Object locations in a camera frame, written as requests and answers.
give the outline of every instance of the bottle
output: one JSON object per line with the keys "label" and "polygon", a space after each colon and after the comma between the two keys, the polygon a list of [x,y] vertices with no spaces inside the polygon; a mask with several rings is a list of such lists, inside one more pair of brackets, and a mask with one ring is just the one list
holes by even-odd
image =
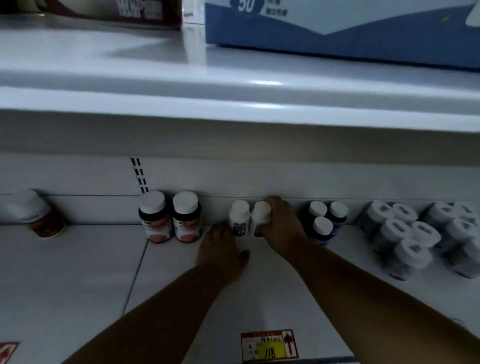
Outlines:
{"label": "bottle", "polygon": [[334,201],[328,207],[325,217],[333,223],[332,236],[340,231],[340,228],[347,221],[348,207],[339,201]]}
{"label": "bottle", "polygon": [[272,206],[265,201],[258,201],[253,207],[251,233],[257,238],[263,237],[259,225],[269,224],[272,221]]}
{"label": "bottle", "polygon": [[397,280],[407,280],[432,260],[432,254],[421,247],[417,241],[404,239],[385,259],[385,272]]}
{"label": "bottle", "polygon": [[450,268],[462,277],[480,277],[480,238],[470,239],[455,249],[448,261]]}
{"label": "bottle", "polygon": [[365,233],[367,239],[371,238],[380,226],[389,218],[393,218],[395,212],[383,201],[372,201],[358,220],[358,227]]}
{"label": "bottle", "polygon": [[395,211],[395,218],[403,221],[407,225],[410,225],[419,218],[415,210],[408,205],[393,204],[392,209]]}
{"label": "bottle", "polygon": [[434,247],[442,238],[436,229],[424,222],[414,221],[410,227],[413,240],[418,241],[425,249]]}
{"label": "bottle", "polygon": [[479,212],[473,206],[465,202],[454,202],[452,206],[456,209],[458,217],[473,223],[479,217]]}
{"label": "bottle", "polygon": [[308,230],[307,236],[313,241],[327,245],[328,241],[333,238],[333,223],[327,218],[316,218],[313,221],[312,228]]}
{"label": "bottle", "polygon": [[7,210],[40,238],[53,238],[67,228],[62,214],[34,190],[21,190],[7,198]]}
{"label": "bottle", "polygon": [[472,223],[456,218],[450,221],[442,231],[442,239],[435,245],[435,251],[441,255],[461,246],[469,239],[478,236],[478,229]]}
{"label": "bottle", "polygon": [[378,229],[372,239],[372,248],[379,253],[387,254],[404,239],[411,239],[412,229],[397,218],[389,218]]}
{"label": "bottle", "polygon": [[420,220],[441,231],[450,221],[457,217],[455,207],[445,202],[435,202]]}
{"label": "bottle", "polygon": [[228,217],[233,236],[244,236],[250,224],[250,205],[246,201],[235,201]]}
{"label": "bottle", "polygon": [[152,243],[164,243],[173,236],[170,208],[165,195],[150,191],[140,197],[138,215],[142,219],[147,238]]}
{"label": "bottle", "polygon": [[327,210],[327,205],[320,201],[312,201],[305,205],[299,213],[299,220],[303,230],[305,232],[311,230],[315,219],[324,217]]}
{"label": "bottle", "polygon": [[202,205],[190,191],[173,196],[173,226],[175,236],[182,243],[193,243],[202,235]]}

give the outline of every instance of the blue box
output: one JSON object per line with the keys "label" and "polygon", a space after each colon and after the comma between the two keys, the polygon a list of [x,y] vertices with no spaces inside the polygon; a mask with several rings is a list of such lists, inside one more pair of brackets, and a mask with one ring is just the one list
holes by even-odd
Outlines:
{"label": "blue box", "polygon": [[480,69],[480,0],[206,0],[207,43]]}

